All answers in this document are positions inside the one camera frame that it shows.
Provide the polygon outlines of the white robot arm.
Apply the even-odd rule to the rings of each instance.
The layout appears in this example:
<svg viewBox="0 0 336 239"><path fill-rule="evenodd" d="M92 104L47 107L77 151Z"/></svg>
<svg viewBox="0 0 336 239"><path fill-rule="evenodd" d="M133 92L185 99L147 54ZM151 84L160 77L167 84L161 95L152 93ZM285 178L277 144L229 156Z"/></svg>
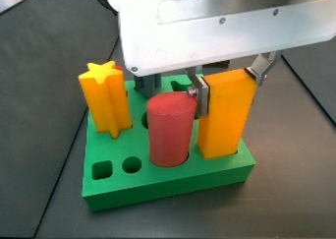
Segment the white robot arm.
<svg viewBox="0 0 336 239"><path fill-rule="evenodd" d="M253 55L247 71L263 83L283 50L336 36L336 0L97 1L119 18L127 69L139 77L184 69L203 116L203 65Z"/></svg>

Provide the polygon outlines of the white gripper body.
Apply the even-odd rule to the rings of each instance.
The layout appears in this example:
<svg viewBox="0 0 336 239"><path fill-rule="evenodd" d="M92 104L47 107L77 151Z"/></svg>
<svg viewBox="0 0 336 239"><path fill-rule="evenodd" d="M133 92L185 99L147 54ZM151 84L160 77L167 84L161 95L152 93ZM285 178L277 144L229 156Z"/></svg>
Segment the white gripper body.
<svg viewBox="0 0 336 239"><path fill-rule="evenodd" d="M108 0L139 77L327 41L336 0Z"/></svg>

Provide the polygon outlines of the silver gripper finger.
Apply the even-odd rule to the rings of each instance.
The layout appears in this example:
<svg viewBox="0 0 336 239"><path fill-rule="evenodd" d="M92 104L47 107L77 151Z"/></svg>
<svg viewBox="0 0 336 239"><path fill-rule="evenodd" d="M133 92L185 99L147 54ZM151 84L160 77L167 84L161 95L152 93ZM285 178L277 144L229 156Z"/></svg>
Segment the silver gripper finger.
<svg viewBox="0 0 336 239"><path fill-rule="evenodd" d="M203 77L203 67L196 66L185 69L185 74L192 82L187 89L188 95L197 100L197 112L205 117L209 114L209 92L211 87Z"/></svg>
<svg viewBox="0 0 336 239"><path fill-rule="evenodd" d="M245 69L259 87L263 85L267 75L279 62L281 55L281 50L259 54L252 65Z"/></svg>

